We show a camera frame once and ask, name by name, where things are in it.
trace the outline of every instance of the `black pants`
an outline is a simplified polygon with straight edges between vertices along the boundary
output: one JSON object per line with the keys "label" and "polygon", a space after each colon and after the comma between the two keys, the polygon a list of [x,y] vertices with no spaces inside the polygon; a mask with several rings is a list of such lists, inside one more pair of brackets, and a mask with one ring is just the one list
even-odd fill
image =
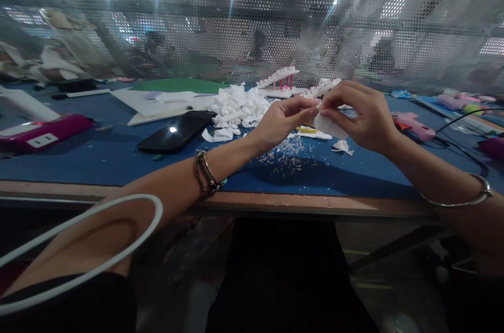
{"label": "black pants", "polygon": [[378,332],[331,222],[237,219],[213,332]]}

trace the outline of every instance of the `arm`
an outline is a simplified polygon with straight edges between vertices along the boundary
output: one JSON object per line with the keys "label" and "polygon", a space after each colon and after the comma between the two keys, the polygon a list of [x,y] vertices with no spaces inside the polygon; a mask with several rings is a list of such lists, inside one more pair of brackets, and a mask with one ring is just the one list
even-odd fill
{"label": "arm", "polygon": [[[353,106],[359,116],[349,119],[334,108],[344,103]],[[386,156],[433,202],[463,203],[481,192],[476,178],[398,132],[385,97],[376,90],[343,81],[324,98],[322,114],[358,145]],[[469,245],[480,273],[504,275],[504,198],[493,193],[478,205],[458,209],[434,206],[434,210]]]}
{"label": "arm", "polygon": [[[314,100],[301,97],[273,103],[247,137],[207,153],[216,180],[223,181],[256,156],[280,144],[296,126],[317,114],[316,105]],[[157,227],[160,230],[200,198],[194,164],[194,158],[190,158],[159,169],[124,186],[102,203],[132,194],[156,195],[163,202],[163,216]],[[153,215],[152,203],[139,200],[87,218],[56,236],[6,295],[44,280],[92,270],[133,243],[150,225]],[[125,258],[110,270],[126,276],[130,263],[131,257]]]}

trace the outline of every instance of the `person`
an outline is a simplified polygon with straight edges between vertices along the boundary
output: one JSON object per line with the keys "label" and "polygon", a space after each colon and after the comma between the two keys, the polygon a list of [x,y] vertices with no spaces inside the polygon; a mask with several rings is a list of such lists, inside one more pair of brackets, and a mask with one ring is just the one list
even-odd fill
{"label": "person", "polygon": [[[350,119],[339,112],[342,104],[353,106],[358,116]],[[300,97],[275,102],[248,136],[207,152],[215,180],[222,182],[280,144],[318,113],[316,105]],[[481,180],[396,130],[380,92],[343,81],[325,95],[320,113],[358,145],[387,157],[433,203],[464,203],[481,195]],[[194,169],[194,158],[167,166],[122,187],[104,202],[138,193],[156,195],[164,208],[160,230],[202,197]],[[202,182],[208,186],[204,177]],[[150,204],[125,202],[63,231],[11,285],[1,303],[39,294],[114,257],[150,225]],[[496,298],[504,285],[504,200],[494,192],[477,205],[445,209],[433,204],[433,209],[469,245],[479,273],[465,279],[463,286],[454,285],[447,309],[450,327],[482,331],[489,321],[498,321],[501,306]],[[378,331],[351,287],[334,224],[238,219],[233,235],[226,277],[208,314],[208,332]],[[127,281],[131,261],[129,256],[71,291],[0,318],[0,330],[134,331],[135,299]]]}

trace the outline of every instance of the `hand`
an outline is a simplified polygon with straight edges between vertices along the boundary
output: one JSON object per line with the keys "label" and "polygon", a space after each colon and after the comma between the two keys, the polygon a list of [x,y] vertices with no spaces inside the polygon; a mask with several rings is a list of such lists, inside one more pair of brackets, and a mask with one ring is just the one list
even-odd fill
{"label": "hand", "polygon": [[[343,104],[351,105],[359,114],[350,119],[337,110]],[[386,154],[400,141],[383,93],[352,81],[341,81],[324,96],[320,113],[328,117],[361,147]]]}
{"label": "hand", "polygon": [[246,139],[253,140],[259,154],[269,152],[297,126],[312,120],[319,110],[317,101],[294,97],[274,102]]}

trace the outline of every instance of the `yellow object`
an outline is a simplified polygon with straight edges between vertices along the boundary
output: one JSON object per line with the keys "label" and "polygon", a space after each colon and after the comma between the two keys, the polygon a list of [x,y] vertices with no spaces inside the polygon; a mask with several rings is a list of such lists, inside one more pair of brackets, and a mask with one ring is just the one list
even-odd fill
{"label": "yellow object", "polygon": [[[462,112],[463,113],[470,113],[470,112],[476,111],[476,110],[481,110],[481,106],[471,104],[471,105],[465,105],[464,108],[462,108]],[[474,116],[481,116],[484,113],[485,113],[484,111],[480,111],[480,112],[475,112],[472,115],[474,115]]]}
{"label": "yellow object", "polygon": [[304,126],[303,127],[296,127],[296,129],[302,133],[316,133],[318,131],[315,128],[308,128],[308,127],[304,127]]}

